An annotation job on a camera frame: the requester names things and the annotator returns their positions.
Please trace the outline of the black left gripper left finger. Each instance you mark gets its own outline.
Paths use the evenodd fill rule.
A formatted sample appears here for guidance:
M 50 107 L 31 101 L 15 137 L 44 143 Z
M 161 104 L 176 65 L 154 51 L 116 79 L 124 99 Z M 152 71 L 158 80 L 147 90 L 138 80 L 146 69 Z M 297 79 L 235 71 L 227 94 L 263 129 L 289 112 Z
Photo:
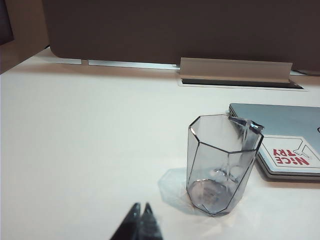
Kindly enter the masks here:
M 111 240 L 137 240 L 138 224 L 141 216 L 141 204 L 132 205 L 126 216 L 110 238 Z

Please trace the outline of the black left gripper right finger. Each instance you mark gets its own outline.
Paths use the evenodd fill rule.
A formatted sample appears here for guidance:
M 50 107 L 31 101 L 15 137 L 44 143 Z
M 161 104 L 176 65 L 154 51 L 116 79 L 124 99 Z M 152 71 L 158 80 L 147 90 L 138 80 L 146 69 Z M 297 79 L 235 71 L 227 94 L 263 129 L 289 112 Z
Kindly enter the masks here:
M 151 205 L 147 202 L 139 222 L 140 240 L 163 240 L 161 229 L 153 214 Z

